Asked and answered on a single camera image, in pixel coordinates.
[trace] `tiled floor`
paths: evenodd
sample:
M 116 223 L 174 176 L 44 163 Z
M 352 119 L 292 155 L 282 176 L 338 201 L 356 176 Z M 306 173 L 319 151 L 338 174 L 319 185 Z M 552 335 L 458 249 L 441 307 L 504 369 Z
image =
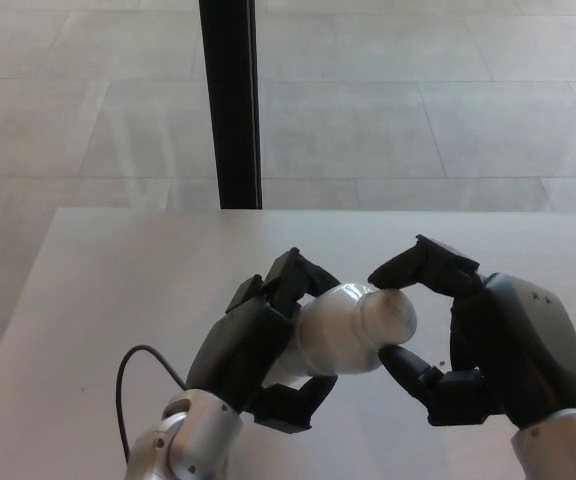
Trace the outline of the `tiled floor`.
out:
M 576 212 L 576 0 L 257 11 L 267 208 Z M 0 0 L 0 338 L 56 207 L 215 176 L 197 0 Z

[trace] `black metal post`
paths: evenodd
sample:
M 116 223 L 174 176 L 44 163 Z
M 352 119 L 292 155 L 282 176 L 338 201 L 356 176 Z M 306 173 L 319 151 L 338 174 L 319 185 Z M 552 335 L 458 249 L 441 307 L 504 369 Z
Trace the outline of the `black metal post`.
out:
M 254 0 L 199 0 L 221 208 L 261 209 Z

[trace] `white plastic bottle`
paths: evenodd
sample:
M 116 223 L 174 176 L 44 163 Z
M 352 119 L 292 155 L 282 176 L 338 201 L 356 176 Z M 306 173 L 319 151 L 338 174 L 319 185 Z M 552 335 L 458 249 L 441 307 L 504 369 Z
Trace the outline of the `white plastic bottle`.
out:
M 415 309 L 400 290 L 340 285 L 301 309 L 295 334 L 264 384 L 374 370 L 381 347 L 407 342 L 416 329 Z

